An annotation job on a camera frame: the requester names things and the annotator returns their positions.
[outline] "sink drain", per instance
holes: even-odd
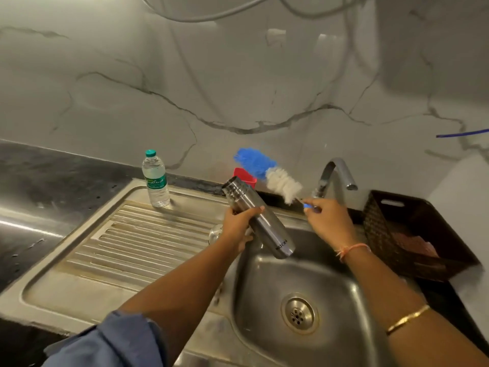
[[[309,334],[316,330],[319,319],[317,311],[298,294],[291,294],[282,301],[282,317],[292,330]]]

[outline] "blue shirt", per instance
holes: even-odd
[[[110,313],[101,324],[48,346],[43,367],[164,367],[161,330],[141,314]]]

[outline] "faucet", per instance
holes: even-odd
[[[351,176],[350,169],[348,166],[346,166],[345,161],[339,157],[335,157],[329,161],[324,168],[323,173],[321,174],[321,179],[319,179],[319,184],[313,192],[314,198],[324,198],[335,167],[339,173],[341,182],[345,185],[345,188],[347,190],[358,190],[357,183],[355,183],[355,179],[353,179],[353,176]]]

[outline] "wicker basket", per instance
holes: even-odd
[[[446,281],[480,264],[431,203],[414,197],[371,191],[363,222],[368,244],[384,263],[402,276]],[[405,232],[431,243],[438,257],[402,248],[392,233]]]

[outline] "red plastic container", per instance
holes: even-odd
[[[251,188],[255,189],[256,185],[256,178],[248,174],[248,172],[245,169],[242,169],[241,167],[236,167],[234,169],[233,176],[237,176],[240,178],[242,181],[244,181],[246,184],[251,186]]]

